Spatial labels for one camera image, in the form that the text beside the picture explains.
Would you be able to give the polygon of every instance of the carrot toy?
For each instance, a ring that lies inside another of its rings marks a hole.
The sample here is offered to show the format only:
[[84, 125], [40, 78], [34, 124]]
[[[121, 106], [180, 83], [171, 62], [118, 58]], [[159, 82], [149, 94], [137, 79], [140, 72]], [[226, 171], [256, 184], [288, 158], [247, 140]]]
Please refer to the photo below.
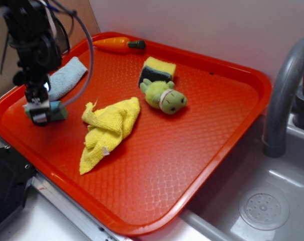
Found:
[[131, 42], [127, 37], [115, 37], [94, 41], [93, 46], [118, 53], [127, 53], [131, 48], [144, 49], [145, 42], [144, 40]]

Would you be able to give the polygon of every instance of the tray rim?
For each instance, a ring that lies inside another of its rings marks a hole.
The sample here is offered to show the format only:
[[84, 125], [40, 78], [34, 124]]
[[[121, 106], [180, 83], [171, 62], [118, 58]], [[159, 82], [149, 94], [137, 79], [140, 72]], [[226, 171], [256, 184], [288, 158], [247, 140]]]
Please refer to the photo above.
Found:
[[[129, 37], [130, 39], [137, 39], [137, 37], [129, 36], [126, 34], [121, 34], [117, 32], [105, 32], [100, 33], [92, 36], [92, 40], [96, 41], [99, 39], [109, 38], [109, 37], [118, 37], [118, 36], [125, 36]], [[225, 73], [222, 73], [221, 75], [229, 75], [229, 78], [231, 78], [231, 75], [235, 75], [236, 73], [239, 73], [240, 71], [243, 72], [243, 74], [248, 75], [249, 78], [257, 80], [252, 81], [251, 84], [249, 82], [246, 82], [250, 86], [252, 86], [259, 95], [258, 104], [255, 106], [254, 109], [249, 113], [249, 115], [243, 120], [241, 125], [235, 130], [234, 134], [226, 141], [226, 143], [220, 148], [218, 153], [215, 155], [215, 157], [209, 162], [207, 166], [203, 169], [203, 171], [198, 175], [198, 177], [194, 180], [194, 182], [184, 191], [183, 195], [178, 199], [178, 201], [169, 209], [169, 211], [162, 216], [161, 218], [151, 222], [147, 223], [145, 225], [134, 225], [134, 224], [128, 224], [124, 222], [122, 219], [117, 217], [115, 214], [113, 214], [110, 210], [108, 210], [106, 207], [101, 205], [99, 208], [97, 207], [97, 202], [95, 202], [95, 199], [88, 195], [87, 197], [82, 197], [82, 195], [79, 195], [79, 192], [82, 191], [82, 189], [78, 187], [73, 187], [71, 189], [70, 185], [64, 181], [64, 178], [61, 178], [62, 174], [56, 175], [53, 173], [50, 165], [46, 166], [43, 165], [36, 165], [36, 168], [43, 173], [49, 180], [54, 182], [59, 188], [64, 190], [71, 198], [73, 198], [76, 202], [78, 202], [83, 208], [85, 208], [87, 211], [89, 211], [95, 218], [100, 220], [104, 225], [106, 225], [107, 228], [111, 229], [114, 232], [123, 234], [123, 235], [129, 235], [129, 236], [138, 236], [147, 234], [150, 232], [153, 232], [161, 227], [163, 227], [165, 224], [169, 223], [171, 220], [177, 217], [177, 215], [180, 213], [180, 211], [187, 205], [189, 200], [194, 196], [194, 194], [201, 188], [201, 186], [207, 181], [211, 173], [218, 167], [218, 165], [223, 161], [224, 157], [229, 153], [229, 151], [236, 145], [236, 143], [239, 141], [239, 139], [243, 136], [243, 134], [246, 132], [246, 130], [252, 125], [252, 123], [257, 119], [257, 117], [262, 113], [262, 111], [267, 106], [272, 86], [269, 81], [269, 79], [261, 72], [237, 65], [234, 63], [226, 62], [223, 60], [219, 60], [216, 58], [200, 55], [197, 53], [192, 53], [186, 50], [177, 49], [174, 47], [162, 45], [159, 43], [151, 42], [148, 40], [146, 41], [147, 46], [154, 46], [158, 49], [166, 48], [167, 51], [175, 52], [175, 55], [180, 56], [184, 55], [184, 57], [190, 57], [194, 58], [196, 60], [202, 60], [202, 61], [208, 61], [211, 63], [213, 68], [220, 69], [222, 66], [226, 69], [224, 71]], [[85, 52], [88, 49], [88, 45], [86, 40], [81, 41], [79, 44], [74, 46], [71, 50], [71, 54], [68, 56], [63, 57], [63, 64], [66, 64], [72, 57], [72, 51], [76, 52]], [[16, 101], [24, 96], [24, 86], [15, 87], [13, 90], [11, 90], [9, 93], [4, 95], [0, 99], [0, 136], [8, 142], [10, 145], [12, 145], [16, 150], [18, 150], [25, 158], [30, 160], [35, 160], [38, 158], [38, 154], [34, 151], [29, 150], [28, 146], [25, 144], [19, 142], [19, 139], [15, 136], [10, 135], [10, 130], [8, 128], [2, 126], [1, 119], [2, 114], [6, 111], [6, 107], [9, 107], [10, 103], [12, 103], [12, 99], [15, 99]]]

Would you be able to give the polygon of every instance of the red plastic tray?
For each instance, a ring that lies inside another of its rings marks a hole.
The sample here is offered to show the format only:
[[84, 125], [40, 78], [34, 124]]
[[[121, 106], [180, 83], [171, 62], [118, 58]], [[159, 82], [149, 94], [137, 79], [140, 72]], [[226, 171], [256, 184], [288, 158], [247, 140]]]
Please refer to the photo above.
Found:
[[[126, 36], [103, 33], [93, 40]], [[138, 38], [129, 37], [132, 41]], [[87, 42], [64, 58], [89, 67]], [[175, 63], [175, 89], [187, 106], [175, 115], [151, 108], [138, 88], [147, 57]], [[74, 96], [80, 83], [62, 101]], [[135, 236], [175, 218], [266, 107], [271, 84], [260, 72], [146, 41], [129, 54], [95, 50], [93, 78], [66, 120], [46, 127], [24, 114], [25, 87], [0, 100], [0, 136], [81, 206], [114, 232]], [[131, 135], [80, 176], [87, 125], [85, 104], [97, 109], [136, 96], [141, 112]]]

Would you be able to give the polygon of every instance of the yellow towel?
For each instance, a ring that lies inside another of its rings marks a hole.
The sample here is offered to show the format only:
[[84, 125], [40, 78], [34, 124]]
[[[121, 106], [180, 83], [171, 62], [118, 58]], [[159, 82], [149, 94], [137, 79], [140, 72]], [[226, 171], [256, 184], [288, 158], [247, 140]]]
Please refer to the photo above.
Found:
[[132, 97], [93, 112], [95, 104], [86, 104], [82, 120], [89, 124], [85, 148], [80, 162], [80, 174], [89, 172], [120, 142], [130, 135], [140, 112], [138, 98]]

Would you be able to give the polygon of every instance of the green plush toy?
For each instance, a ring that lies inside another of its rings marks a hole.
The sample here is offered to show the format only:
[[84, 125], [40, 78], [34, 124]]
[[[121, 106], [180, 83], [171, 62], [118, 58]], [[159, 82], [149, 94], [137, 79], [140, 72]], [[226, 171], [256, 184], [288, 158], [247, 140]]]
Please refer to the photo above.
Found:
[[187, 104], [187, 98], [180, 92], [173, 90], [174, 83], [169, 81], [154, 81], [144, 79], [140, 84], [145, 100], [154, 108], [164, 113], [174, 114]]

